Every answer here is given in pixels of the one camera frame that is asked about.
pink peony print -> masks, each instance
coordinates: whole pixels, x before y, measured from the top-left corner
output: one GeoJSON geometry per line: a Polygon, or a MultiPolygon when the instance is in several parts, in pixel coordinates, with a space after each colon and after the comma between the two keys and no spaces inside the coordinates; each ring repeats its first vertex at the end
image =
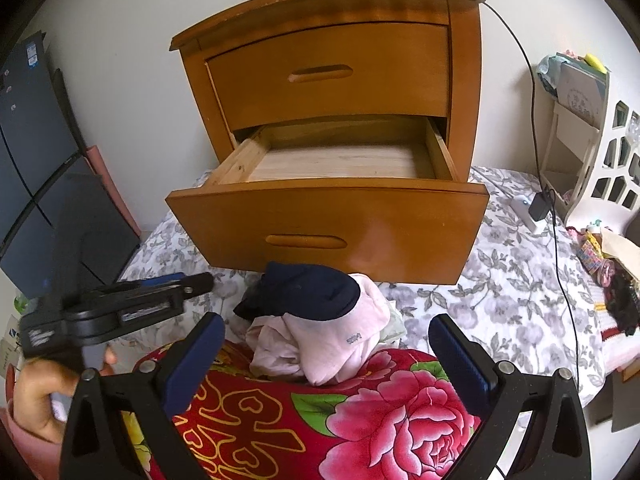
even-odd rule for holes
{"type": "Polygon", "coordinates": [[[346,442],[329,450],[319,472],[324,480],[440,480],[474,423],[448,381],[400,370],[336,406],[326,426],[346,442]]]}
{"type": "Polygon", "coordinates": [[[379,381],[391,373],[395,367],[396,363],[391,359],[389,352],[380,351],[365,363],[353,379],[344,381],[335,388],[345,391],[359,386],[362,381],[379,381]]]}

metal screw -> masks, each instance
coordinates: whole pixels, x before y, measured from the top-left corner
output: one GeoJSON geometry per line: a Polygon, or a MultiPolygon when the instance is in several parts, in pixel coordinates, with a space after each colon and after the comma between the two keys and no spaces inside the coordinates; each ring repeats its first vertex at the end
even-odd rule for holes
{"type": "Polygon", "coordinates": [[[571,373],[571,370],[569,370],[568,368],[560,368],[558,370],[558,374],[560,375],[560,377],[562,377],[565,381],[568,381],[570,379],[574,378],[574,375],[571,373]]]}
{"type": "Polygon", "coordinates": [[[145,361],[140,365],[140,368],[138,368],[138,370],[140,370],[143,374],[150,374],[155,369],[156,369],[155,361],[145,361]]]}
{"type": "Polygon", "coordinates": [[[94,377],[95,377],[96,371],[93,368],[87,368],[84,372],[82,372],[82,375],[80,375],[80,378],[83,381],[91,381],[94,377]]]}
{"type": "Polygon", "coordinates": [[[513,366],[509,361],[500,361],[498,364],[498,370],[500,370],[503,374],[511,375],[516,371],[516,367],[513,366]]]}

human hand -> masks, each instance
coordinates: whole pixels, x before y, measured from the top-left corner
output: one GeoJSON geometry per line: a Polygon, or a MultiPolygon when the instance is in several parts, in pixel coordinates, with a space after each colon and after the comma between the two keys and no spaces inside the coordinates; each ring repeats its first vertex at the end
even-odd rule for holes
{"type": "MultiPolygon", "coordinates": [[[[107,347],[100,374],[112,375],[111,365],[117,362],[116,354],[107,347]]],[[[72,397],[78,386],[78,379],[75,372],[57,362],[44,359],[28,361],[15,383],[15,423],[39,438],[61,444],[65,424],[54,417],[49,395],[59,393],[72,397]]]]}

wooden dresser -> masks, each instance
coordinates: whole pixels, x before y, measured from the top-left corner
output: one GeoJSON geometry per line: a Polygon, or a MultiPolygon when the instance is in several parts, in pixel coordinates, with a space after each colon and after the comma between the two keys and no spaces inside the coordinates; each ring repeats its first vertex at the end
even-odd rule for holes
{"type": "Polygon", "coordinates": [[[220,167],[167,202],[207,261],[456,283],[483,0],[252,0],[176,36],[220,167]]]}

pink sleeve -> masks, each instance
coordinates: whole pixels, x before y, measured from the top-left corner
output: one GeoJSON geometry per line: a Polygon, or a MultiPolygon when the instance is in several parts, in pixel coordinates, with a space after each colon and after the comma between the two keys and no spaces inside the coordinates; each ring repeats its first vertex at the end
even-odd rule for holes
{"type": "Polygon", "coordinates": [[[24,431],[14,421],[13,406],[0,410],[0,420],[22,458],[40,480],[58,480],[60,444],[52,444],[24,431]]]}

